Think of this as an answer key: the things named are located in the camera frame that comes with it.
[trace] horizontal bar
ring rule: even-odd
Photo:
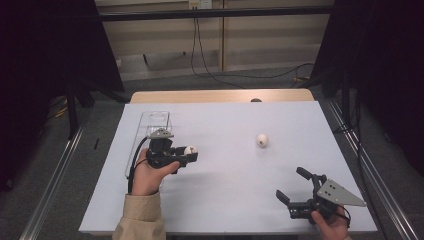
[[[98,20],[102,22],[134,21],[134,20],[159,20],[159,19],[184,19],[184,18],[215,18],[215,17],[248,17],[248,16],[275,16],[275,15],[311,15],[329,14],[334,10],[352,9],[333,6],[308,6],[285,8],[242,8],[242,9],[200,9],[176,10],[155,12],[129,12],[129,13],[101,13],[98,16],[79,16],[77,19]]]

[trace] sleeve cuff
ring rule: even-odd
[[[145,222],[155,222],[160,219],[159,192],[151,196],[125,195],[123,217]]]

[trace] gray carpet floor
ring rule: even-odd
[[[297,76],[308,76],[311,69],[312,66],[300,68],[297,71]],[[251,70],[233,74],[266,77],[281,75],[286,70]],[[291,88],[300,84],[293,81],[295,75],[295,71],[275,78],[217,76],[216,79],[212,79],[189,75],[129,81],[125,82],[125,89],[126,95],[131,96],[132,93],[140,90],[237,88],[218,81],[230,82],[243,88]],[[311,91],[315,99],[320,102],[330,127],[336,129],[339,125],[330,111],[329,99],[323,98],[319,85],[312,87]],[[82,109],[78,107],[79,116],[86,113],[89,115],[87,126],[60,182],[60,188],[55,194],[53,203],[44,219],[38,239],[110,239],[108,236],[94,237],[78,232],[78,227],[100,175],[124,107],[123,104],[110,100],[99,93],[93,93],[93,96],[96,99],[93,108]],[[334,100],[340,101],[340,93]],[[373,114],[367,110],[366,105],[362,104],[361,109],[360,127],[363,147],[411,221],[418,236],[424,236],[424,208],[420,207],[424,202],[424,178],[409,165],[402,150],[386,140],[384,129],[373,117]],[[51,114],[56,111],[57,108],[52,108]],[[45,124],[36,146],[28,150],[31,151],[31,158],[26,161],[15,179],[14,189],[10,192],[0,193],[0,239],[18,239],[21,236],[66,147],[68,134],[69,123],[66,114],[61,118],[50,119]],[[354,235],[353,238],[384,239],[382,234],[382,229],[384,229],[387,239],[402,239],[369,180],[366,180],[365,183],[362,181],[355,153],[346,138],[341,133],[336,133],[334,136],[358,186],[364,189],[364,184],[366,184],[369,188],[369,195],[364,194],[365,200],[367,202],[372,200],[375,205],[375,209],[372,209],[371,206],[369,208],[379,231]],[[312,235],[253,236],[248,238],[253,240],[320,239],[319,236]],[[177,239],[200,239],[200,237],[178,237]],[[224,237],[205,236],[201,239],[224,239]],[[246,237],[227,237],[225,239],[246,239]]]

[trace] beige sleeve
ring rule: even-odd
[[[114,240],[165,240],[160,194],[125,196],[124,213],[112,235]]]

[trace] person's left hand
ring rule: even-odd
[[[143,149],[137,160],[137,163],[142,162],[138,164],[134,172],[134,182],[131,192],[131,195],[134,196],[149,196],[154,194],[158,191],[162,179],[175,172],[180,166],[180,163],[175,161],[163,168],[152,168],[145,160],[147,150],[147,148]]]

